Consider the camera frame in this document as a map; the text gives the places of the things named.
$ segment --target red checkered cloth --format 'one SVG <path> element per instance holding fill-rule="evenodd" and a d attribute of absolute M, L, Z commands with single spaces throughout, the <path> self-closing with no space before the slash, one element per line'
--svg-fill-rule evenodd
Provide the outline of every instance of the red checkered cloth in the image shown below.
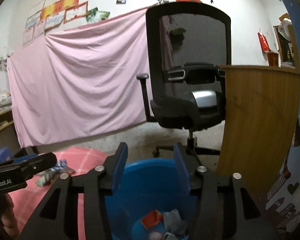
<path fill-rule="evenodd" d="M 54 153 L 58 160 L 66 159 L 67 165 L 76 171 L 75 175 L 87 173 L 98 165 L 102 165 L 107 157 L 98 150 L 71 147 L 62 152 Z M 14 213 L 18 221 L 18 228 L 21 231 L 27 223 L 32 212 L 35 210 L 50 186 L 39 187 L 35 182 L 39 179 L 34 176 L 28 180 L 28 186 L 9 193 L 14 203 Z M 83 195 L 79 194 L 78 200 L 78 231 L 79 239 L 85 240 L 83 220 Z"/>

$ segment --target office chair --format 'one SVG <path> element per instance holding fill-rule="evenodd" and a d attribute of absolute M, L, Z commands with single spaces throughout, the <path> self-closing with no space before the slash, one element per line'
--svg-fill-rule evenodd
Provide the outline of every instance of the office chair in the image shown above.
<path fill-rule="evenodd" d="M 187 129 L 187 151 L 219 155 L 197 147 L 194 131 L 213 127 L 225 119 L 225 78 L 218 65 L 231 64 L 231 20 L 219 9 L 196 2 L 173 2 L 146 12 L 146 31 L 153 100 L 150 115 L 147 73 L 137 75 L 148 122 L 161 127 Z M 157 146 L 153 152 L 173 150 Z"/>

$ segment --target metal bolt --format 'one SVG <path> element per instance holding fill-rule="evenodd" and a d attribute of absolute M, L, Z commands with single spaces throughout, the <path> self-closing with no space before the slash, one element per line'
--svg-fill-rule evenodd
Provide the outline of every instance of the metal bolt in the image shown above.
<path fill-rule="evenodd" d="M 197 168 L 197 171 L 199 171 L 199 172 L 206 172 L 208 169 L 207 169 L 207 167 L 205 167 L 205 166 L 199 166 L 198 168 Z"/>
<path fill-rule="evenodd" d="M 69 177 L 69 174 L 68 173 L 62 173 L 61 175 L 60 175 L 60 179 L 67 179 Z"/>
<path fill-rule="evenodd" d="M 242 176 L 240 173 L 235 172 L 234 174 L 232 174 L 232 177 L 234 177 L 235 179 L 241 179 Z"/>
<path fill-rule="evenodd" d="M 99 166 L 94 168 L 95 171 L 103 171 L 104 169 L 105 169 L 105 167 L 102 166 L 102 165 L 99 165 Z"/>

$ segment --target pile of snack packages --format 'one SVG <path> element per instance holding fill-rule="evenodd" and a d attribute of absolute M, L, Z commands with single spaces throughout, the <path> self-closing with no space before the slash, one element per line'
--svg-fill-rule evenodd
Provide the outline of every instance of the pile of snack packages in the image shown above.
<path fill-rule="evenodd" d="M 185 220 L 181 219 L 177 209 L 163 213 L 160 213 L 158 210 L 153 210 L 141 219 L 142 225 L 147 230 L 158 225 L 162 221 L 166 233 L 163 235 L 160 231 L 151 231 L 148 236 L 149 240 L 178 240 L 176 236 L 185 238 L 188 235 L 188 224 Z"/>
<path fill-rule="evenodd" d="M 47 184 L 53 184 L 60 177 L 60 174 L 65 172 L 72 175 L 75 173 L 75 170 L 67 166 L 66 160 L 59 160 L 54 167 L 37 174 L 40 176 L 40 179 L 36 182 L 36 184 L 39 187 L 43 187 Z"/>

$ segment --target blue trash can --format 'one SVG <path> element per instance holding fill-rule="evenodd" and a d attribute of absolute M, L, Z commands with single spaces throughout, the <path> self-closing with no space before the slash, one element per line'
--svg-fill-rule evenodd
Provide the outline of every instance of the blue trash can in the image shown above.
<path fill-rule="evenodd" d="M 150 230 L 141 224 L 141 219 L 156 209 L 178 209 L 189 224 L 197 197 L 186 195 L 179 184 L 174 160 L 156 158 L 127 164 L 119 190 L 105 199 L 113 239 L 147 240 L 153 230 L 164 234 L 163 222 Z"/>

